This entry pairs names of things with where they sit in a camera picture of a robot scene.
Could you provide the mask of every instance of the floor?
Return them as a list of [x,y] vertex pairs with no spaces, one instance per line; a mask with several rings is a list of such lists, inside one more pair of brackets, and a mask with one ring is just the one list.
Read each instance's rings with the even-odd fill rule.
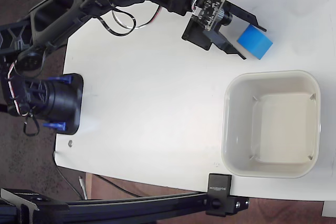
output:
[[[0,25],[17,21],[41,0],[0,0]],[[41,78],[62,73],[65,49],[55,52],[46,61]],[[76,194],[62,180],[52,163],[55,133],[42,129],[37,137],[28,138],[23,132],[23,118],[7,114],[0,116],[0,188],[25,188],[60,200],[76,200]],[[61,168],[64,175],[80,190],[78,176],[84,173]],[[92,198],[127,198],[107,183],[90,175],[88,187]],[[162,195],[179,192],[176,189],[139,183],[114,181],[141,195]],[[160,223],[336,223],[336,219],[321,217],[322,202],[252,199],[250,209],[226,219],[203,213]]]

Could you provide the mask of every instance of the square bowl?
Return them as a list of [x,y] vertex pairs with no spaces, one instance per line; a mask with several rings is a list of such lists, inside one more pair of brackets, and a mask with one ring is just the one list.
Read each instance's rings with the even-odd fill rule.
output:
[[247,73],[225,93],[222,159],[237,176],[299,178],[315,165],[321,92],[301,70]]

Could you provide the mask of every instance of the white table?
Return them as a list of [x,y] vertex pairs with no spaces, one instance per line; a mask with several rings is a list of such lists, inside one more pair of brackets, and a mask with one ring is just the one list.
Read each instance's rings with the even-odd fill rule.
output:
[[[239,196],[336,200],[336,0],[229,0],[252,12],[274,45],[243,61],[212,46],[183,41],[190,14],[164,10],[152,25],[124,38],[91,20],[69,40],[64,73],[85,85],[78,132],[58,135],[58,165],[160,186],[207,191],[209,173],[229,174],[221,158],[228,84],[247,72],[301,69],[322,93],[321,144],[314,169],[298,179],[233,177]],[[146,21],[151,3],[127,8]],[[104,17],[113,24],[111,14]],[[236,40],[247,23],[222,32]]]

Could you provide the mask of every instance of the blue cube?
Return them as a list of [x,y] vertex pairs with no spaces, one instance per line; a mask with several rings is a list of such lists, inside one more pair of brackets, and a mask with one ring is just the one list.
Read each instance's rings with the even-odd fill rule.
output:
[[263,32],[259,31],[253,25],[249,25],[246,28],[245,32],[243,32],[241,37],[238,39],[238,43],[259,60],[273,44],[273,42],[270,41]]

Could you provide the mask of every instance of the robotic arm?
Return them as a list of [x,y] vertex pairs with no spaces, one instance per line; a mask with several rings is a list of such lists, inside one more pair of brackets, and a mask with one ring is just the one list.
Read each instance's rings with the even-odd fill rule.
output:
[[[146,0],[44,0],[33,7],[28,15],[16,23],[0,27],[0,81],[8,113],[48,121],[45,126],[58,133],[74,134],[79,126],[83,79],[78,74],[68,74],[49,80],[24,76],[24,71],[43,67],[47,56],[57,50],[91,18],[97,18],[115,36],[126,36],[136,28],[135,18],[118,7],[143,3]],[[182,38],[205,50],[211,44],[227,54],[238,54],[232,44],[219,33],[221,25],[229,25],[235,15],[254,26],[256,17],[226,0],[147,0],[184,16],[192,18]],[[101,16],[109,11],[122,12],[133,20],[128,33],[113,31]]]

